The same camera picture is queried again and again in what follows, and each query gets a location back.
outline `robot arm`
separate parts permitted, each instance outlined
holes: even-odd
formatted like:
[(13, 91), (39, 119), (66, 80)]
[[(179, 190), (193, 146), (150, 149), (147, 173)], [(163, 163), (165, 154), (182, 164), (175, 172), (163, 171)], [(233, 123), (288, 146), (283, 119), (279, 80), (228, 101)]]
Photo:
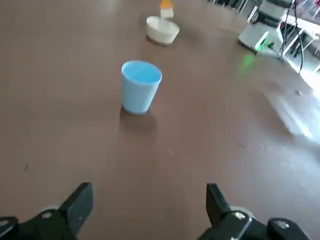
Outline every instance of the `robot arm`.
[(24, 223), (0, 217), (0, 240), (76, 240), (92, 209), (92, 185), (84, 182), (58, 209), (44, 210)]
[[(0, 240), (76, 240), (92, 209), (92, 185), (82, 183), (58, 209), (44, 210), (24, 223), (0, 217)], [(310, 240), (288, 219), (272, 218), (265, 225), (232, 210), (216, 184), (207, 184), (206, 211), (211, 228), (198, 240)]]
[(293, 221), (271, 218), (265, 225), (232, 211), (216, 184), (206, 186), (206, 211), (212, 227), (198, 240), (310, 240)]

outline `white robot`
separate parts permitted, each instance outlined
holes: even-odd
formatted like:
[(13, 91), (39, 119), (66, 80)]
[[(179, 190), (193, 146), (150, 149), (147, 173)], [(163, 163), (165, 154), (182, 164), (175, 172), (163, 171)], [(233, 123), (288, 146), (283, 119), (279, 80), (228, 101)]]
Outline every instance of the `white robot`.
[(272, 48), (278, 51), (283, 43), (281, 22), (286, 19), (292, 0), (263, 0), (257, 17), (240, 34), (239, 41), (255, 52)]

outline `screw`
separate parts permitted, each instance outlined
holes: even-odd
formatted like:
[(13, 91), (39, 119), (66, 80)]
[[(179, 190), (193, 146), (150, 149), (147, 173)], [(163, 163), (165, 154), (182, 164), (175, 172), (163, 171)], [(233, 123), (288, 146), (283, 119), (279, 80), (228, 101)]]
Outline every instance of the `screw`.
[(289, 224), (286, 223), (285, 221), (277, 220), (277, 221), (274, 221), (274, 223), (277, 224), (282, 229), (288, 229), (289, 228)]
[(242, 212), (239, 212), (239, 211), (234, 212), (233, 215), (234, 215), (237, 219), (240, 219), (240, 220), (246, 218), (246, 216), (245, 216)]
[(46, 212), (46, 213), (42, 214), (42, 218), (43, 218), (43, 219), (48, 219), (48, 218), (50, 218), (51, 216), (52, 216), (52, 213), (51, 213), (51, 212)]

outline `orange object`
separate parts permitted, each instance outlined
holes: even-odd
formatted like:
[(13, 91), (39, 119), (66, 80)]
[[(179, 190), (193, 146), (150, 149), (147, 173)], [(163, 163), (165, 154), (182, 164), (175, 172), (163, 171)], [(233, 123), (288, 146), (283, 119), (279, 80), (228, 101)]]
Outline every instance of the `orange object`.
[(170, 0), (162, 0), (160, 4), (161, 9), (172, 9), (174, 6), (170, 2)]

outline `floor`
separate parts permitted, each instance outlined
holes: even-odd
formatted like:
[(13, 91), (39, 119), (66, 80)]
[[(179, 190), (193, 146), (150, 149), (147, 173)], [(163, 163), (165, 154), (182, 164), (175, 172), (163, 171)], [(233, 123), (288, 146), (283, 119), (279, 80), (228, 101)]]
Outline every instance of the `floor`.
[[(243, 9), (242, 15), (247, 18), (256, 5), (256, 0), (249, 0)], [(294, 57), (293, 54), (290, 54), (290, 51), (288, 51), (285, 57), (292, 68), (298, 73), (300, 71), (301, 56), (298, 55), (298, 57)], [(301, 76), (313, 89), (320, 92), (320, 72), (313, 73), (318, 64), (320, 64), (320, 58), (313, 56), (312, 52), (306, 49), (304, 51)]]

